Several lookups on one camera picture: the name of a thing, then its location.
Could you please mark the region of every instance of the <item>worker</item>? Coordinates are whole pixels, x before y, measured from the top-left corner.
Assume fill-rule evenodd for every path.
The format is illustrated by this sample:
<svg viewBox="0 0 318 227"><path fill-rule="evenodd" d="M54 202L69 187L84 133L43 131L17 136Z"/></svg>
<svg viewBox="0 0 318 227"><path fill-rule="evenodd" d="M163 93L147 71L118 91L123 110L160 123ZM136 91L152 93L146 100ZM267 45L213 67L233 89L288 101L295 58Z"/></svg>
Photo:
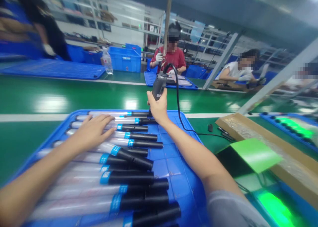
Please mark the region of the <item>worker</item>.
<svg viewBox="0 0 318 227"><path fill-rule="evenodd" d="M256 83L259 81L259 84L263 85L266 82L266 79L261 80L256 79L252 74L252 67L255 62L259 59L259 50L252 49L241 54L238 61L230 62L226 64L223 70L215 78L216 80L223 81L250 81Z"/></svg>
<svg viewBox="0 0 318 227"><path fill-rule="evenodd" d="M185 56L178 48L178 42L181 36L181 26L176 21L176 23L171 23L168 29L168 43L167 43L167 50L166 56L163 57L163 46L159 47L155 51L155 55L151 59L150 67L155 68L160 63L168 64L171 63L174 67L178 70L178 74L181 74L183 71L186 70L186 59ZM158 67L157 72L163 71L165 65ZM173 73L173 68L169 67L167 70L168 74Z"/></svg>
<svg viewBox="0 0 318 227"><path fill-rule="evenodd" d="M58 54L63 60L72 61L67 51L64 34L59 29L46 3L43 0L18 1L41 37L45 56L54 58Z"/></svg>
<svg viewBox="0 0 318 227"><path fill-rule="evenodd" d="M167 89L158 101L149 91L147 96L153 117L167 131L182 157L203 183L211 226L269 226L216 156L169 119ZM0 190L0 226L20 226L69 161L110 137L114 129L104 133L104 128L113 119L107 115L92 119L88 116L72 136L3 187Z"/></svg>

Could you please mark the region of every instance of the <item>red shirt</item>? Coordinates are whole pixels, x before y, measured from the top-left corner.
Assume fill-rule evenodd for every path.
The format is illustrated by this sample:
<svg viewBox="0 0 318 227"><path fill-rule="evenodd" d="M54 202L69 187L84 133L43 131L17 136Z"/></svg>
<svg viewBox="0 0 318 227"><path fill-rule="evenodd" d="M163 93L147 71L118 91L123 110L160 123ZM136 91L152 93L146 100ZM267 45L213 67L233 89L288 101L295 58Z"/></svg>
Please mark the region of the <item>red shirt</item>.
<svg viewBox="0 0 318 227"><path fill-rule="evenodd" d="M159 47L159 50L161 53L163 53L163 46ZM151 59L151 62L156 61L157 54L158 54L158 49L156 49L155 55ZM183 55L182 50L177 48L177 50L174 53L166 53L166 64L168 64L168 63L173 64L176 69L183 67L183 66L186 66L186 59L185 59L185 56Z"/></svg>

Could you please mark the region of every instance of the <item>green light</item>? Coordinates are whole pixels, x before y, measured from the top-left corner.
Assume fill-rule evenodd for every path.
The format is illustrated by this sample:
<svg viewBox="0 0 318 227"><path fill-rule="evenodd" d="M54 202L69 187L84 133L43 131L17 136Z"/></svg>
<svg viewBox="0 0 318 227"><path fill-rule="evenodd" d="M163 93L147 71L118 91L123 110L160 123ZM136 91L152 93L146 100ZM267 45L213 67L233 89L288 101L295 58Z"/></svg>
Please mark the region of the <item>green light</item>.
<svg viewBox="0 0 318 227"><path fill-rule="evenodd" d="M280 227L295 227L292 213L276 196L264 191L258 199Z"/></svg>

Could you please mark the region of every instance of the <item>hand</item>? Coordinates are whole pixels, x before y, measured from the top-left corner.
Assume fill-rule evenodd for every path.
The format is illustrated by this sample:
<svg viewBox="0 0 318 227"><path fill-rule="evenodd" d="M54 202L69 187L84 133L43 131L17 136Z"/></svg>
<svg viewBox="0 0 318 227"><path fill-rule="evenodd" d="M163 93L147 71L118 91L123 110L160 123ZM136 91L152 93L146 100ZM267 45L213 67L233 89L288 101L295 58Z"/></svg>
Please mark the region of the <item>hand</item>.
<svg viewBox="0 0 318 227"><path fill-rule="evenodd" d="M66 139L61 146L64 145L63 148L70 148L72 153L74 152L75 155L78 155L101 145L116 129L114 127L104 133L105 126L115 119L112 116L102 114L91 118L92 115L89 115L82 126Z"/></svg>
<svg viewBox="0 0 318 227"><path fill-rule="evenodd" d="M163 93L158 101L152 95L152 92L147 91L148 105L150 104L150 110L152 116L155 118L157 123L162 124L169 120L167 114L167 89L163 90Z"/></svg>
<svg viewBox="0 0 318 227"><path fill-rule="evenodd" d="M266 78L257 79L257 81L258 81L258 83L259 83L260 85L263 85L263 84L265 84L265 82L266 82Z"/></svg>
<svg viewBox="0 0 318 227"><path fill-rule="evenodd" d="M159 64L163 60L162 53L158 52L156 55L156 64Z"/></svg>
<svg viewBox="0 0 318 227"><path fill-rule="evenodd" d="M56 56L55 52L53 51L52 47L49 44L43 45L45 52L50 56Z"/></svg>
<svg viewBox="0 0 318 227"><path fill-rule="evenodd" d="M238 80L239 81L249 81L252 79L252 75L251 74L247 74L247 75L243 75L242 77L240 77Z"/></svg>

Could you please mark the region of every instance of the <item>blue mat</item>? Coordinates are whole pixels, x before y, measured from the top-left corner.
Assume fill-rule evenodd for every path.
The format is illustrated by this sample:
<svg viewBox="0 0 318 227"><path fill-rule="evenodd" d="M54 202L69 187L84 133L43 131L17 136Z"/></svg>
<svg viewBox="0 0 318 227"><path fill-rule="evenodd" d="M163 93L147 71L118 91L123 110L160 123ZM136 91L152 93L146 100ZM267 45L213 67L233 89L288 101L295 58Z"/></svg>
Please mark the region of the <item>blue mat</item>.
<svg viewBox="0 0 318 227"><path fill-rule="evenodd" d="M105 68L101 65L41 59L16 64L1 72L8 75L96 80L105 72Z"/></svg>
<svg viewBox="0 0 318 227"><path fill-rule="evenodd" d="M274 119L271 119L271 116L279 116L279 115L271 115L270 113L268 115L265 114L260 114L260 116L267 120L268 122L270 122L271 124L275 125L277 128L283 130L285 133L289 134L290 136L292 136L293 138L297 139L299 142L301 142L302 144L306 145L307 147L309 147L310 149L314 150L315 152L318 152L318 148L306 141L304 141L301 137L297 136L295 133L290 132L290 130L288 130L285 126L283 126L281 123L276 123ZM314 126L318 126L318 123L315 122L312 119L309 119L307 117L301 116L299 114L294 114L294 113L287 113L284 114L283 116L290 116L290 117L294 117L294 118L298 118L308 124L314 125Z"/></svg>
<svg viewBox="0 0 318 227"><path fill-rule="evenodd" d="M153 73L153 72L147 72L147 71L144 72L144 74L145 74L146 85L152 87L154 81L156 80L157 74ZM190 80L188 80L188 81L192 84L192 86L179 85L179 89L194 89L194 90L198 89L198 86L196 86L192 81L190 81ZM167 88L176 88L175 85L166 85L166 87Z"/></svg>
<svg viewBox="0 0 318 227"><path fill-rule="evenodd" d="M71 113L65 121L63 121L59 127L47 138L47 140L35 151L35 153L24 163L19 171L11 179L13 180L24 171L26 171L35 161L36 153L41 149L52 146L56 140L65 140L67 135L65 131L69 129L70 123L75 121L77 115L87 115L89 111L97 110L78 110ZM178 111L168 110L168 116L176 125L181 129L181 123L178 118ZM187 129L193 129L190 122L185 115L181 113L182 122ZM194 139L201 140L194 132L188 132ZM168 196L169 201L177 201L181 209L181 218L177 219L174 223L178 223L182 227L193 226L209 226L208 214L206 210L206 198L203 185L198 176L187 165L185 160L179 153L176 145L169 137L167 132L159 125L148 125L149 134L157 134L158 141L163 142L163 149L150 149L148 158L154 161L153 169L156 178L168 178L169 189ZM123 216L126 213L111 213L111 214L91 214L85 216L67 217L51 220L39 220L35 222L25 223L23 226L27 227L67 227L67 226L90 226L91 224L98 224L102 221L106 221L109 218L115 216Z"/></svg>

